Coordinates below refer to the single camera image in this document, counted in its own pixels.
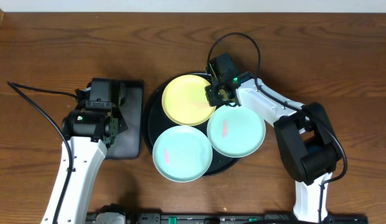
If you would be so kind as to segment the yellow plate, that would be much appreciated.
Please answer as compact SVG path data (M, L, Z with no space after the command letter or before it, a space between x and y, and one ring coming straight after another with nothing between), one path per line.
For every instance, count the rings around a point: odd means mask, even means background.
M205 94L210 82L188 74L172 79L165 87L161 104L167 117L180 125L196 126L206 122L215 112Z

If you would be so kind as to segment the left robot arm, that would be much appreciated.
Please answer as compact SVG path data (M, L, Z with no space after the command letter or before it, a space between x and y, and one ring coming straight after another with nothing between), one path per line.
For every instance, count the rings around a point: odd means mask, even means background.
M93 184L124 125L119 109L73 110L62 123L60 167L42 223L84 223Z

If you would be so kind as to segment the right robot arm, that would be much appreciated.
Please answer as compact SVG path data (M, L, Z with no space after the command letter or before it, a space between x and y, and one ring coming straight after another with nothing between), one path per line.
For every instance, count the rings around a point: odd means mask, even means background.
M205 89L210 105L241 106L273 126L281 160L296 184L295 217L325 221L327 187L345 176L347 157L324 107L291 101L252 72L208 68L207 73L212 79Z

